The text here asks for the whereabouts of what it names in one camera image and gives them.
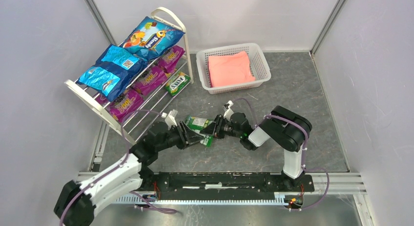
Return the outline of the blue candy bag with fruits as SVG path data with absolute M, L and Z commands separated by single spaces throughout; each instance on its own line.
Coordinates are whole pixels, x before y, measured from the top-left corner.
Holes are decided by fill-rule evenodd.
M 184 34 L 170 25 L 145 17 L 121 43 L 121 47 L 149 61 L 163 55 L 178 43 Z

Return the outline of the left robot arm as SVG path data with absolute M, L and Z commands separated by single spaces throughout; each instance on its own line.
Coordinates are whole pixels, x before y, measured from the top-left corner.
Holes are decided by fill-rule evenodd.
M 54 213 L 61 226 L 88 226 L 106 206 L 124 194 L 141 187 L 149 165 L 160 151 L 171 147 L 185 149 L 203 136 L 184 122 L 167 125 L 156 122 L 117 162 L 82 182 L 71 180 L 61 190 Z

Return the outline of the blue candy bag back side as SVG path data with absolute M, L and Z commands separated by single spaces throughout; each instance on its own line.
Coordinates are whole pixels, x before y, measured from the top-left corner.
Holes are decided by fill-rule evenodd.
M 133 78 L 141 73 L 148 62 L 124 48 L 110 45 L 78 79 L 101 93 L 110 102 L 116 100 Z

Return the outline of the green candy bag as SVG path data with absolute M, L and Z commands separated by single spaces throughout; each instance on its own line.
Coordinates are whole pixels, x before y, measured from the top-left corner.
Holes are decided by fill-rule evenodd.
M 206 147 L 210 147 L 212 144 L 213 137 L 211 135 L 205 135 L 201 133 L 201 130 L 206 128 L 208 125 L 212 123 L 212 120 L 187 116 L 185 119 L 185 124 L 194 132 L 198 133 L 199 135 L 203 136 L 203 140 L 200 141 Z
M 175 96 L 177 95 L 189 82 L 191 77 L 182 71 L 175 73 L 165 84 L 167 92 Z

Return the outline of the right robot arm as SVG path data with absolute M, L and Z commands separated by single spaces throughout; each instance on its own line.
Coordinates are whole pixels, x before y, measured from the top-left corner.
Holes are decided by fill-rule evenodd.
M 309 120 L 278 105 L 255 127 L 250 125 L 244 113 L 227 108 L 223 115 L 219 114 L 202 129 L 201 134 L 217 139 L 226 136 L 239 138 L 247 150 L 256 150 L 272 139 L 284 150 L 282 174 L 298 181 L 305 174 L 303 151 L 307 149 L 311 130 Z

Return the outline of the purple candy bag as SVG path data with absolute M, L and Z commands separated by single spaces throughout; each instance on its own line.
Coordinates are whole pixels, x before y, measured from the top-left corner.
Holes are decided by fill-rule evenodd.
M 105 110 L 119 123 L 123 123 L 127 115 L 135 111 L 144 102 L 142 96 L 134 89 L 127 89 L 116 100 L 110 102 Z
M 175 45 L 159 58 L 157 66 L 165 73 L 173 73 L 179 59 L 184 53 L 185 50 L 182 47 Z
M 140 77 L 132 85 L 132 88 L 142 96 L 148 96 L 166 81 L 167 76 L 164 70 L 155 65 L 151 67 L 144 77 Z

